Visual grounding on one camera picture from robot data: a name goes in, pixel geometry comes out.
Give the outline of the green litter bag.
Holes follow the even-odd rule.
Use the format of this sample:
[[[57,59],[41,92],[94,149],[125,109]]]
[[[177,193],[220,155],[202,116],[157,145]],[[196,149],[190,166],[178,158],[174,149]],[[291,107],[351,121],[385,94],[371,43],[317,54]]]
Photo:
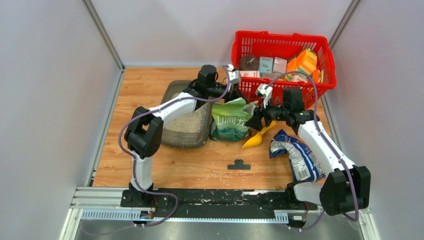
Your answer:
[[[216,142],[239,142],[249,138],[252,131],[246,122],[253,117],[257,103],[247,103],[241,97],[226,103],[215,103],[211,109],[213,121],[209,138]]]

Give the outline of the yellow plastic scoop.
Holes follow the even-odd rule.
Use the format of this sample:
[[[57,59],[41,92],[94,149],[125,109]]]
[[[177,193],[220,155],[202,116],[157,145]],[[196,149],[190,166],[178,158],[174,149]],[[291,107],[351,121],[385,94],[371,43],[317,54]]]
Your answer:
[[[242,149],[247,149],[251,147],[258,146],[263,141],[263,135],[270,129],[272,129],[277,124],[276,121],[272,121],[269,126],[263,127],[262,130],[258,131],[254,136],[252,136],[250,139],[248,139],[244,145],[242,146]]]

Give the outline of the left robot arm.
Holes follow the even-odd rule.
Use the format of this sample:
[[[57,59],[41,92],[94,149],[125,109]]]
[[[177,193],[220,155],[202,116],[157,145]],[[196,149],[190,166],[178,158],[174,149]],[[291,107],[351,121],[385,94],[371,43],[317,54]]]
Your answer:
[[[140,207],[148,207],[153,201],[153,155],[161,146],[164,127],[206,103],[227,98],[241,82],[240,71],[233,65],[223,65],[223,69],[226,82],[218,83],[217,68],[203,65],[197,77],[176,97],[149,109],[142,106],[136,108],[131,119],[120,130],[119,147],[132,158],[129,189],[135,192],[133,200]]]

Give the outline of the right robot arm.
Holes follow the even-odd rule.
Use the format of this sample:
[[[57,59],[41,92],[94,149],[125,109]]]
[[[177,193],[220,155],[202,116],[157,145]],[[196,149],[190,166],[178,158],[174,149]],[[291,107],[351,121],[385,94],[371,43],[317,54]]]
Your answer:
[[[306,110],[298,87],[283,89],[282,105],[273,105],[272,87],[260,84],[256,94],[263,99],[246,126],[261,131],[263,124],[285,122],[309,147],[325,174],[324,184],[299,180],[287,185],[286,205],[299,209],[305,202],[319,205],[329,216],[344,215],[358,221],[359,211],[369,206],[371,173],[358,166],[334,143],[313,110]]]

